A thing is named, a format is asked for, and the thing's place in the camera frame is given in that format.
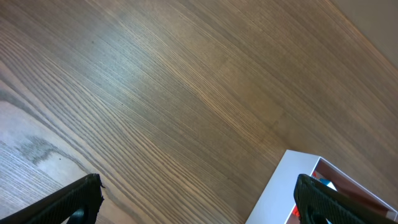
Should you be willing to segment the white box pink interior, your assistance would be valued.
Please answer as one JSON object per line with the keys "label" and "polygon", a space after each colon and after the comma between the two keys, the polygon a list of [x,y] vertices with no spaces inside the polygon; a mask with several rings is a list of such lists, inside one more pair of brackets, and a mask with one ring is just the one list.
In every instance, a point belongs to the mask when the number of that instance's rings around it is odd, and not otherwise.
{"label": "white box pink interior", "polygon": [[333,182],[336,191],[361,203],[368,209],[397,222],[397,210],[357,183],[321,156],[287,150],[254,206],[247,223],[298,223],[292,214],[295,207],[294,188],[300,174]]}

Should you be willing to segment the red toy truck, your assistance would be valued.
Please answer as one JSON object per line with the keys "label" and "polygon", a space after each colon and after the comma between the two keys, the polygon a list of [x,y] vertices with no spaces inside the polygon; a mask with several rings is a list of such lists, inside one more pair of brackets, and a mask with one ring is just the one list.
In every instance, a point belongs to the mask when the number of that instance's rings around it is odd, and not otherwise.
{"label": "red toy truck", "polygon": [[[311,175],[311,177],[317,179],[316,172],[313,172],[312,175]],[[293,211],[292,211],[292,214],[293,214],[294,216],[296,216],[297,218],[300,218],[300,213],[299,213],[299,210],[298,210],[298,208],[297,208],[296,205],[295,205],[295,207],[294,207],[294,209],[293,209]]]}

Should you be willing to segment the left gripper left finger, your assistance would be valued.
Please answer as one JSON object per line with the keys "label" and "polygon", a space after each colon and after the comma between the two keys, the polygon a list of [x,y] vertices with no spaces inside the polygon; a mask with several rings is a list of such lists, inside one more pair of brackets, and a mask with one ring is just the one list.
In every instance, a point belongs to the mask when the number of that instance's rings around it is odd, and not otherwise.
{"label": "left gripper left finger", "polygon": [[104,201],[99,174],[88,174],[36,203],[1,219],[7,223],[94,224]]}

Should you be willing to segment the small colourful puzzle cube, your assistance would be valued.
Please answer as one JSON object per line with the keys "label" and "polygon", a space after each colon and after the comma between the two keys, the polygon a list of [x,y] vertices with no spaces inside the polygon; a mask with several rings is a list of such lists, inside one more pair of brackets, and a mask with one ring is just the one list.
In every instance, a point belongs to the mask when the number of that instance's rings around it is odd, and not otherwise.
{"label": "small colourful puzzle cube", "polygon": [[328,186],[329,188],[333,189],[334,191],[336,191],[336,187],[333,185],[333,182],[332,182],[332,181],[327,180],[327,179],[319,179],[319,181],[320,181],[322,184],[324,184],[324,185]]}

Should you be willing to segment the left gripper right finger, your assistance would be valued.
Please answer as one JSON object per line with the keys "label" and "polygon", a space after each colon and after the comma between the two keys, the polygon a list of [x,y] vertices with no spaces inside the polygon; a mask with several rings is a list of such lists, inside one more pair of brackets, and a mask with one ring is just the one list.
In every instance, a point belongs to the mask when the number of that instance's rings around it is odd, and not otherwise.
{"label": "left gripper right finger", "polygon": [[395,224],[307,174],[298,175],[294,199],[300,224]]}

